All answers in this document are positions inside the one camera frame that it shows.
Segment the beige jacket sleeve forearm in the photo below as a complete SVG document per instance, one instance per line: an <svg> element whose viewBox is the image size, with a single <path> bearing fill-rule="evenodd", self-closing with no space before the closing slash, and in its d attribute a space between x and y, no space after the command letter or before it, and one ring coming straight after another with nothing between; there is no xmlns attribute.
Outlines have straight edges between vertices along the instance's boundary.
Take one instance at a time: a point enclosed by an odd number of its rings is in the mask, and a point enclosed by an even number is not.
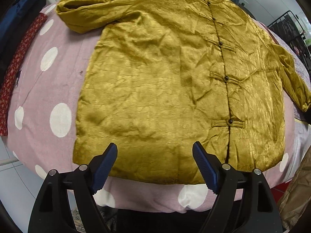
<svg viewBox="0 0 311 233"><path fill-rule="evenodd" d="M286 230L310 232L310 150L277 205Z"/></svg>

